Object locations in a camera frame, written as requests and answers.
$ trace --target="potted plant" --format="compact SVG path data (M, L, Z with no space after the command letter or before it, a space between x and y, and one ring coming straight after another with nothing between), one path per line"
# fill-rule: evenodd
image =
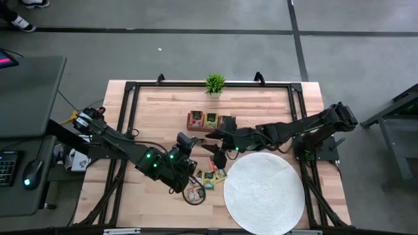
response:
M222 88L225 87L225 79L220 74L209 74L209 77L205 78L208 96L219 97L222 93Z

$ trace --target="small green plant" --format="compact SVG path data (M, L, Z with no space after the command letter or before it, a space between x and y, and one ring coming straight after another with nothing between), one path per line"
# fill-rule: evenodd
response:
M220 74L209 74L209 77L205 78L207 91L206 94L222 93L222 88L225 87L225 79Z

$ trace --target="keyboard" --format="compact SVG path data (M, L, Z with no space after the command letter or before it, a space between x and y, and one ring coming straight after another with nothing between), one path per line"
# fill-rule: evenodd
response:
M21 151L0 152L0 187L12 187Z

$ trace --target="computer mouse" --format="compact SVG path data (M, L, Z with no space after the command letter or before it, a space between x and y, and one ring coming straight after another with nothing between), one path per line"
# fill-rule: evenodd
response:
M25 189L34 190L38 187L43 163L40 159L35 159L26 164L22 176L22 183Z

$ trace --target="round placemat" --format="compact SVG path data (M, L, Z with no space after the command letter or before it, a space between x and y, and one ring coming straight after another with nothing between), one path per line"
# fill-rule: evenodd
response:
M271 153L251 153L228 171L223 196L228 212L253 234L285 234L302 217L305 201L295 169Z

